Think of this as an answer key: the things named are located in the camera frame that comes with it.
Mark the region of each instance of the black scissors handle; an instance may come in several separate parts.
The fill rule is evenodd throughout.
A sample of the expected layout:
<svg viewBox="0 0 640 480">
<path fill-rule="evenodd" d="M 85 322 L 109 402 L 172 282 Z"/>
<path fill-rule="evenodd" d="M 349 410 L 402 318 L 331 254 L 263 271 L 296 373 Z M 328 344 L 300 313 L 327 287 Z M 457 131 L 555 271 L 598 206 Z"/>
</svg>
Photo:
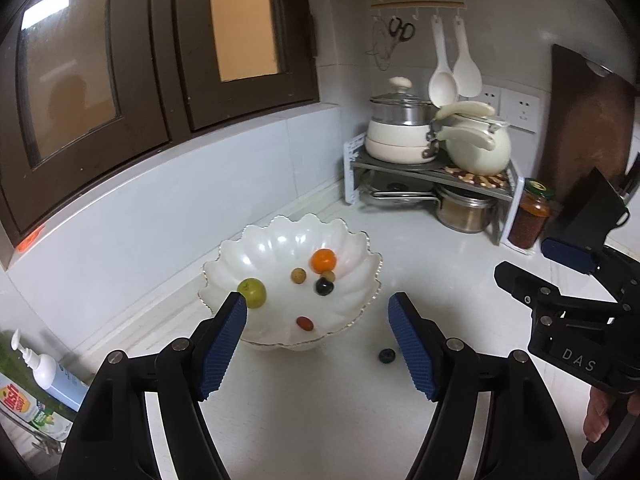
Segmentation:
<svg viewBox="0 0 640 480">
<path fill-rule="evenodd" d="M 415 34 L 413 23 L 403 23 L 398 17 L 393 17 L 389 21 L 389 35 L 397 41 L 404 43 L 409 41 Z"/>
</svg>

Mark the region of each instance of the green jar lid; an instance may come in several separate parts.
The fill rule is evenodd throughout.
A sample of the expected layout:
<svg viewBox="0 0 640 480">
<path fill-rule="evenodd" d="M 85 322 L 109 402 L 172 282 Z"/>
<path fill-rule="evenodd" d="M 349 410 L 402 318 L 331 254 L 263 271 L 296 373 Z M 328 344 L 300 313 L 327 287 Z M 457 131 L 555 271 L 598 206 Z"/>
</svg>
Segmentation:
<svg viewBox="0 0 640 480">
<path fill-rule="evenodd" d="M 551 191 L 547 186 L 542 184 L 533 178 L 527 178 L 524 181 L 524 189 L 529 191 L 531 194 L 535 196 L 540 196 L 542 198 L 546 198 L 550 200 L 554 196 L 554 192 Z"/>
</svg>

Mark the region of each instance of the dish soap bottle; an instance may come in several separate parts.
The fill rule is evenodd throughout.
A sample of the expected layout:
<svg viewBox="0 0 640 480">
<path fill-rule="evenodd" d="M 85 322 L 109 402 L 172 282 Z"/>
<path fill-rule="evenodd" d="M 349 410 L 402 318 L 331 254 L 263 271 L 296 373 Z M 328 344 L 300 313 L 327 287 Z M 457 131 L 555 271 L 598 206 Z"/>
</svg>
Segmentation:
<svg viewBox="0 0 640 480">
<path fill-rule="evenodd" d="M 0 410 L 21 418 L 54 440 L 69 436 L 75 412 L 44 392 L 24 362 L 10 349 L 8 336 L 0 333 Z"/>
<path fill-rule="evenodd" d="M 59 365 L 50 355 L 38 355 L 30 348 L 22 346 L 20 329 L 16 330 L 11 338 L 11 348 L 22 352 L 24 362 L 33 369 L 33 378 L 39 387 L 72 410 L 77 412 L 80 409 L 80 404 L 89 389 L 86 384 Z"/>
</svg>

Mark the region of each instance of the wall socket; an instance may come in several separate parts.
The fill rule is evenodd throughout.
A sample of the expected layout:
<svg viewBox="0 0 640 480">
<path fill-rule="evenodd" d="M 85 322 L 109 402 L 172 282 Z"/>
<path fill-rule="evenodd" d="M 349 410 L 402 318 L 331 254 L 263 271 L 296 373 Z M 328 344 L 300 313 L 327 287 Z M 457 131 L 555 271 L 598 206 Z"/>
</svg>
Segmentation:
<svg viewBox="0 0 640 480">
<path fill-rule="evenodd" d="M 481 103 L 487 103 L 495 108 L 495 113 L 500 113 L 500 93 L 502 88 L 497 86 L 482 85 L 482 91 L 480 95 L 469 98 L 470 101 L 480 101 Z"/>
<path fill-rule="evenodd" d="M 540 99 L 537 97 L 502 89 L 500 115 L 516 128 L 540 132 Z"/>
</svg>

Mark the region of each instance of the cutting board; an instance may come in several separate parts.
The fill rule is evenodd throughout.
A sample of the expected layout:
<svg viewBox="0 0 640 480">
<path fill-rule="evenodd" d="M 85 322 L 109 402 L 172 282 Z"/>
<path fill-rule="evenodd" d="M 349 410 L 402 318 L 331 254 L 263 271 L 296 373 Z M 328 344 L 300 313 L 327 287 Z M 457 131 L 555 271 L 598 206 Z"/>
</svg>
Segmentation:
<svg viewBox="0 0 640 480">
<path fill-rule="evenodd" d="M 617 186 L 625 173 L 634 124 L 634 87 L 619 75 L 560 45 L 552 47 L 553 77 L 545 147 L 538 178 L 562 203 L 596 167 Z"/>
</svg>

